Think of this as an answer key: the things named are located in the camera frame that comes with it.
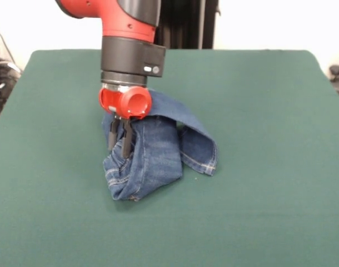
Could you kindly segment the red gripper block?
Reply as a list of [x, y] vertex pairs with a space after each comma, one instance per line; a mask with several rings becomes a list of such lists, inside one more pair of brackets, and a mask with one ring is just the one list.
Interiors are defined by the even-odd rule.
[[[109, 113], [116, 113], [110, 124], [108, 134], [108, 150], [111, 151], [118, 136], [121, 118], [144, 118], [152, 107], [152, 97], [145, 87], [132, 86], [123, 91], [102, 88], [98, 94], [99, 104]], [[132, 146], [132, 126], [130, 120], [123, 121], [122, 157], [129, 157]]]

